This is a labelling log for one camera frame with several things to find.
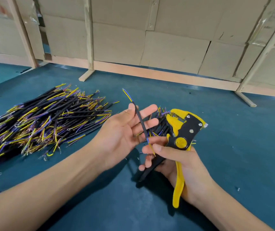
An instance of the person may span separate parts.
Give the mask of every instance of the person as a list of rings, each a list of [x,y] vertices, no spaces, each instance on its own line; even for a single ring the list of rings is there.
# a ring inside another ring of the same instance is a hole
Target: person
[[[142,118],[157,110],[150,105],[140,111]],[[158,124],[158,119],[145,122],[146,128]],[[0,231],[36,230],[70,198],[103,171],[123,160],[139,143],[145,141],[142,126],[135,114],[135,106],[111,116],[97,135],[83,148],[42,173],[0,193]],[[166,158],[156,170],[170,183],[176,184],[176,164],[182,164],[185,188],[182,197],[197,207],[219,230],[272,230],[226,193],[209,175],[192,147],[179,151],[164,147],[166,137],[151,137],[156,154]],[[140,170],[151,166],[150,146]]]

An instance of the blue table surface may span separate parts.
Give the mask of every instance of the blue table surface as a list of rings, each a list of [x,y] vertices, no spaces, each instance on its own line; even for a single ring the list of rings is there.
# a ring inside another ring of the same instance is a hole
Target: blue table surface
[[[209,124],[196,136],[195,148],[213,179],[275,229],[275,97],[246,94],[258,105],[250,108],[231,91],[100,71],[85,82],[78,81],[85,71],[48,64],[1,83],[0,115],[62,83],[89,94],[99,89],[108,102],[120,100],[112,107],[113,113],[128,106],[122,88],[140,108],[154,103],[193,112]],[[38,159],[37,152],[3,163],[0,191],[53,166],[95,134],[70,147],[63,146],[61,153],[47,162]],[[136,185],[133,178],[143,162],[141,147],[137,146],[128,160],[100,175],[40,230],[216,230],[203,214],[184,202],[176,212],[172,209],[173,191],[161,174],[155,172],[143,186]]]

